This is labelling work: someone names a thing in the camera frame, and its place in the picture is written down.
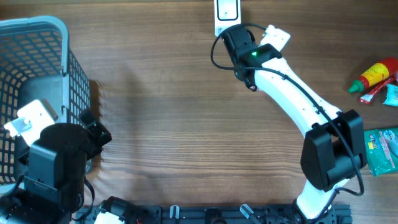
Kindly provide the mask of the red sauce bottle green cap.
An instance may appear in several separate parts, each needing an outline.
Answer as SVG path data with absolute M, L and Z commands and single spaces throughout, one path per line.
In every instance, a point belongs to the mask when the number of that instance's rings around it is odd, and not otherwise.
M 364 73 L 362 73 L 357 79 L 355 79 L 348 92 L 362 92 L 369 87 L 378 84 L 381 81 L 388 79 L 389 77 L 397 73 L 397 59 L 394 57 L 384 58 Z

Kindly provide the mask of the teal wet wipes packet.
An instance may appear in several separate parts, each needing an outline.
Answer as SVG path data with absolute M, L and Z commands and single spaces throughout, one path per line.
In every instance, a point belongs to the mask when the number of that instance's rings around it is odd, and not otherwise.
M 398 86 L 387 84 L 387 95 L 383 104 L 398 107 Z

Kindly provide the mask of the green 3M gloves packet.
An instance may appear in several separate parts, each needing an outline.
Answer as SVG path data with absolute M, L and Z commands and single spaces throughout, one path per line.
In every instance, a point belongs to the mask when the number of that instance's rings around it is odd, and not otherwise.
M 366 130 L 364 142 L 373 176 L 397 172 L 397 127 Z

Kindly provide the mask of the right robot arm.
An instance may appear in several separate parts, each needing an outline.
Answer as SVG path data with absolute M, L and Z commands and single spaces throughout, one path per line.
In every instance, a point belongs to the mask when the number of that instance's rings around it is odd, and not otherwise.
M 368 163 L 363 119 L 355 110 L 346 112 L 316 94 L 291 69 L 282 56 L 290 34 L 272 25 L 256 42 L 250 23 L 225 28 L 222 40 L 236 78 L 252 90 L 267 93 L 291 118 L 303 135 L 300 158 L 306 183 L 293 203 L 294 223 L 317 223 L 331 214 L 340 192 L 362 196 L 360 170 Z

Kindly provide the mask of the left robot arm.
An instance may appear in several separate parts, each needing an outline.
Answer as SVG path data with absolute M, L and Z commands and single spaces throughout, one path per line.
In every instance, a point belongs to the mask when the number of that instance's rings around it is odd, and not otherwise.
M 89 109 L 80 124 L 44 128 L 28 151 L 28 171 L 1 197 L 1 223 L 70 223 L 84 204 L 86 162 L 101 153 L 111 133 Z

